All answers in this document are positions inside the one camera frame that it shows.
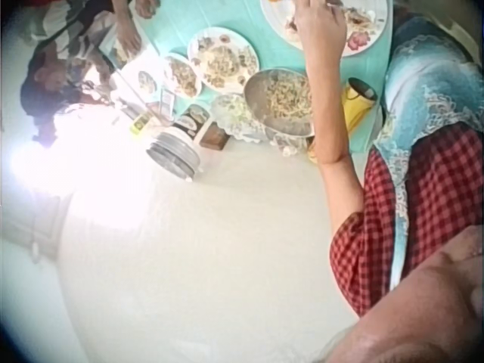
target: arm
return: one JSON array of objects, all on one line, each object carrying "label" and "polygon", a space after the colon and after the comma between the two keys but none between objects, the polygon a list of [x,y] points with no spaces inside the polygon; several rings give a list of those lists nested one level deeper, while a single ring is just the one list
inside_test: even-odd
[{"label": "arm", "polygon": [[363,210],[363,188],[349,153],[341,104],[340,58],[346,42],[346,23],[339,10],[331,10],[320,1],[298,0],[296,24],[315,101],[315,152],[335,234],[348,217]]},{"label": "arm", "polygon": [[129,11],[128,1],[112,1],[118,26],[118,40],[126,53],[134,56],[141,50],[141,37]]}]

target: yellow bottle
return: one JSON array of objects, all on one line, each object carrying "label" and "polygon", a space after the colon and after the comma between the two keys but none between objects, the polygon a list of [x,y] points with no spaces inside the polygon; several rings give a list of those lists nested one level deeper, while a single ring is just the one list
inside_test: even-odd
[{"label": "yellow bottle", "polygon": [[350,78],[343,91],[341,101],[345,113],[346,129],[348,134],[351,134],[377,101],[377,94],[363,81]]}]

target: metal bowl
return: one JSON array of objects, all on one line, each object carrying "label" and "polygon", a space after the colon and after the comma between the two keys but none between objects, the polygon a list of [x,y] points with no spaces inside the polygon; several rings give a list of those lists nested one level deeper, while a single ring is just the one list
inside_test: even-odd
[{"label": "metal bowl", "polygon": [[254,118],[264,127],[277,133],[289,135],[294,138],[308,138],[314,135],[311,117],[304,118],[274,118],[267,108],[268,92],[271,77],[291,76],[295,80],[305,79],[307,77],[301,73],[286,69],[263,70],[254,74],[247,81],[244,87],[244,97],[247,105],[252,111]]}]

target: woman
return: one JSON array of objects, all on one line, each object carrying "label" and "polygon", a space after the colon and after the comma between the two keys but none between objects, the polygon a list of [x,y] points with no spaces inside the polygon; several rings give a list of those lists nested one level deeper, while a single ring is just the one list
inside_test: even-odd
[{"label": "woman", "polygon": [[482,226],[469,227],[379,301],[323,361],[482,362],[482,299]]},{"label": "woman", "polygon": [[343,14],[319,0],[296,2],[318,100],[330,262],[362,316],[329,361],[442,362],[472,349],[479,331],[482,338],[482,228],[467,229],[482,224],[482,77],[466,51],[422,17],[400,11],[396,22],[388,117],[362,187],[339,101]]},{"label": "woman", "polygon": [[448,240],[482,224],[482,77],[466,51],[422,17],[400,11],[365,186],[348,148],[340,99],[343,14],[296,2],[334,239],[330,263],[363,316]]}]

